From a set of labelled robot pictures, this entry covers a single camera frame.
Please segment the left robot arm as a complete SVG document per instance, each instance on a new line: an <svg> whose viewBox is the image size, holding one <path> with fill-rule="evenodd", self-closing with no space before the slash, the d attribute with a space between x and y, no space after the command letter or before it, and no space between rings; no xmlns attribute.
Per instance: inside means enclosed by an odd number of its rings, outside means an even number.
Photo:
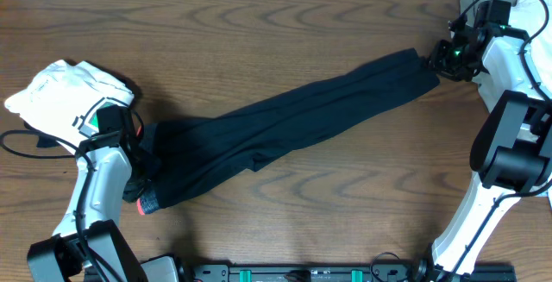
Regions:
<svg viewBox="0 0 552 282"><path fill-rule="evenodd" d="M33 244L27 262L35 281L68 281L86 268L102 281L178 281L172 256L141 263L118 223L132 166L121 131L95 135L78 147L78 179L51 238Z"/></svg>

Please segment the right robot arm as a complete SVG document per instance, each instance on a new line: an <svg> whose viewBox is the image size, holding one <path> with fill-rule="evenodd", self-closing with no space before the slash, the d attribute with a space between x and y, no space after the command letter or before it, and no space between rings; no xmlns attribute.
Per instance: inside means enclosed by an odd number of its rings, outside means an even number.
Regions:
<svg viewBox="0 0 552 282"><path fill-rule="evenodd" d="M489 117L471 148L472 178L450 224L414 267L413 281L508 281L513 271L476 260L509 209L551 187L551 92L530 57L531 38L502 22L453 22L430 69L454 81L482 77Z"/></svg>

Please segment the black leggings red waistband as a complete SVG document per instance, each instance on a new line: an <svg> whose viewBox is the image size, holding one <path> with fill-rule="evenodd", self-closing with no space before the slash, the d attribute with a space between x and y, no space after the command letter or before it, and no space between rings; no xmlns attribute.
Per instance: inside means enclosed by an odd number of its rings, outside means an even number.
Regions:
<svg viewBox="0 0 552 282"><path fill-rule="evenodd" d="M142 146L160 168L137 206L151 214L212 190L248 169L328 140L436 88L439 79L406 49L216 118L157 122Z"/></svg>

